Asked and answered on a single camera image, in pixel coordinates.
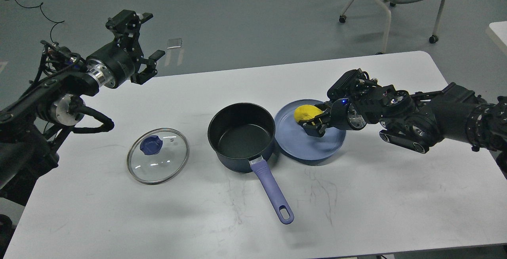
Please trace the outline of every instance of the handle hole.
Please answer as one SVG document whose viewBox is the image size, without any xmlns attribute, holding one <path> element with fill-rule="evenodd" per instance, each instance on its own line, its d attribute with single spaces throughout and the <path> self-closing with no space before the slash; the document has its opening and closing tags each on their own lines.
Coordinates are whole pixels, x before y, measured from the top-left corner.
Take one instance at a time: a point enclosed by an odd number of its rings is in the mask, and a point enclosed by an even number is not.
<svg viewBox="0 0 507 259">
<path fill-rule="evenodd" d="M 288 210 L 285 206 L 280 207 L 280 213 L 284 219 L 290 219 L 290 215 L 288 214 Z"/>
</svg>

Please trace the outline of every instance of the yellow object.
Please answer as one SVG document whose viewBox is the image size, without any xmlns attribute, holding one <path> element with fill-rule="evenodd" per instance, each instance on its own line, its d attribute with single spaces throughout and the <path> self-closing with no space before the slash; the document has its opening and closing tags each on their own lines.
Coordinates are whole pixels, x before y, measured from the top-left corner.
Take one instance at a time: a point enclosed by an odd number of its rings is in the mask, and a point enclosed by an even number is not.
<svg viewBox="0 0 507 259">
<path fill-rule="evenodd" d="M 302 105 L 297 107 L 294 111 L 294 119 L 295 122 L 299 122 L 301 120 L 311 120 L 315 118 L 316 115 L 323 113 L 318 107 L 312 105 Z"/>
</svg>

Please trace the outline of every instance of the blue plate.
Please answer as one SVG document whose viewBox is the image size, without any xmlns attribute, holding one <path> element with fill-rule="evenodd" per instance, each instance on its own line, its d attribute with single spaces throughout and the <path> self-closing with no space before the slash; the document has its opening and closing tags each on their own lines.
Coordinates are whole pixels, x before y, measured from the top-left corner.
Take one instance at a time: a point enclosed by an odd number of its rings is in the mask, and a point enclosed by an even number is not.
<svg viewBox="0 0 507 259">
<path fill-rule="evenodd" d="M 318 100 L 298 100 L 282 107 L 275 117 L 275 139 L 289 156 L 300 160 L 322 160 L 342 147 L 345 131 L 326 129 L 322 137 L 308 136 L 294 120 L 294 111 L 302 105 L 322 103 Z"/>
</svg>

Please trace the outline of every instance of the screw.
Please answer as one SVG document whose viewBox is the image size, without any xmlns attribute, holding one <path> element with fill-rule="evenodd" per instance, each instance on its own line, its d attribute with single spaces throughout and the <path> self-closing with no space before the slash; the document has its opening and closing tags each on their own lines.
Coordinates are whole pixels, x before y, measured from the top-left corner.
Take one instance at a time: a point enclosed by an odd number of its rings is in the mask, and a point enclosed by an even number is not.
<svg viewBox="0 0 507 259">
<path fill-rule="evenodd" d="M 417 152 L 424 153 L 424 148 L 421 146 L 421 144 L 414 142 L 412 145 Z"/>
<path fill-rule="evenodd" d="M 384 140 L 385 142 L 389 142 L 389 138 L 387 137 L 387 135 L 383 134 L 383 133 L 379 133 L 380 135 L 380 138 L 382 138 L 382 140 Z"/>
</svg>

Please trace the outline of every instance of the blue knob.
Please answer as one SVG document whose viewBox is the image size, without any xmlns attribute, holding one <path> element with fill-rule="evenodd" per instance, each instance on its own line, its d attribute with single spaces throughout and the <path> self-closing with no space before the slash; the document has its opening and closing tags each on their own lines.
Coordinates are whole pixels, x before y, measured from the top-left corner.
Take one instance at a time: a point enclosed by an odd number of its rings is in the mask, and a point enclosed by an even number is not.
<svg viewBox="0 0 507 259">
<path fill-rule="evenodd" d="M 145 155 L 157 154 L 162 148 L 162 140 L 156 135 L 145 138 L 139 147 Z"/>
</svg>

